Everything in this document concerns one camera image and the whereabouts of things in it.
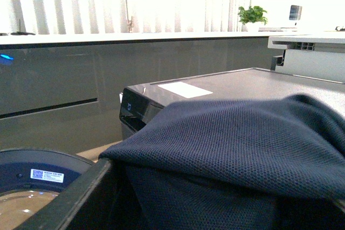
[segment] white pot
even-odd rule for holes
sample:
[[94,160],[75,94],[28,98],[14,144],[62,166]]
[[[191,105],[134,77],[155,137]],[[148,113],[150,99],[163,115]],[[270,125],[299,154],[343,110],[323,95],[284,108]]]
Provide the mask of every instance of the white pot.
[[246,23],[244,24],[244,31],[245,32],[258,32],[261,23]]

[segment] knit fabric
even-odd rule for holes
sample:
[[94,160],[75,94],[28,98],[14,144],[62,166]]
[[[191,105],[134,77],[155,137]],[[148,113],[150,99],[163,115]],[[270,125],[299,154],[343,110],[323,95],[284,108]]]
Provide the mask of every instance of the knit fabric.
[[345,199],[344,154],[344,119],[295,95],[173,103],[100,158],[125,165],[150,229],[273,229],[279,197]]

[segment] white label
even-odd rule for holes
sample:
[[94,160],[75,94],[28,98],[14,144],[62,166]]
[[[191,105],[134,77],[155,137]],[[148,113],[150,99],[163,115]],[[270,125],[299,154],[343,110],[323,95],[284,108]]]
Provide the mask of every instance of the white label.
[[63,183],[64,174],[59,172],[48,172],[37,169],[31,169],[31,179],[47,180],[48,182]]
[[196,86],[191,86],[183,82],[165,83],[163,85],[158,86],[175,94],[183,96],[185,98],[193,98],[197,96],[213,94],[213,92],[201,89]]

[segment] gray cabinet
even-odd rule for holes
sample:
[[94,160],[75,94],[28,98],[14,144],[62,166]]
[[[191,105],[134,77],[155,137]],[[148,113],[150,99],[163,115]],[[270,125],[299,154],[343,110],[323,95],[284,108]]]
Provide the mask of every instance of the gray cabinet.
[[121,140],[124,87],[239,68],[269,68],[267,37],[20,46],[1,53],[0,149],[74,154]]

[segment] kitchen faucet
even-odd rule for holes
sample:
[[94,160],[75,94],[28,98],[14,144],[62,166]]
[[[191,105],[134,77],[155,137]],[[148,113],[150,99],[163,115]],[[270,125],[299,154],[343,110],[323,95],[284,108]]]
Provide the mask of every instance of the kitchen faucet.
[[128,3],[126,0],[126,13],[127,13],[127,26],[128,26],[128,32],[132,32],[132,29],[134,27],[134,23],[133,23],[133,16],[130,17],[128,16]]

